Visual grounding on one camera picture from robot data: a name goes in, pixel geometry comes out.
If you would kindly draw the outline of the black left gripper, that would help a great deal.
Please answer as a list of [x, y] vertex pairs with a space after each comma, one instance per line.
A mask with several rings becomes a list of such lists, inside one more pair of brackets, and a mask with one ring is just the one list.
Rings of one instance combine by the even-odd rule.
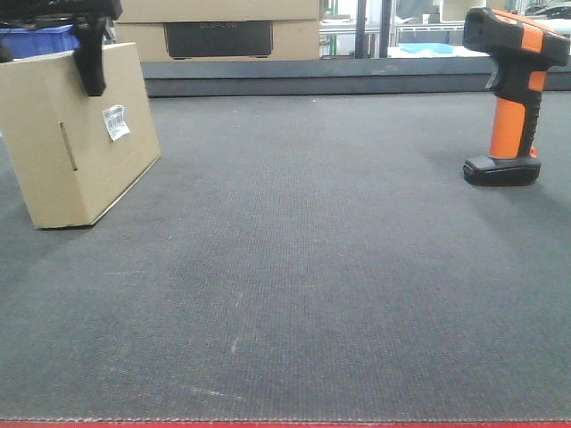
[[71, 34], [78, 40], [73, 59], [88, 96], [99, 97], [106, 84], [103, 74], [103, 33], [106, 19], [123, 13], [119, 0], [15, 0], [1, 2], [2, 23], [32, 23], [36, 20], [78, 17]]

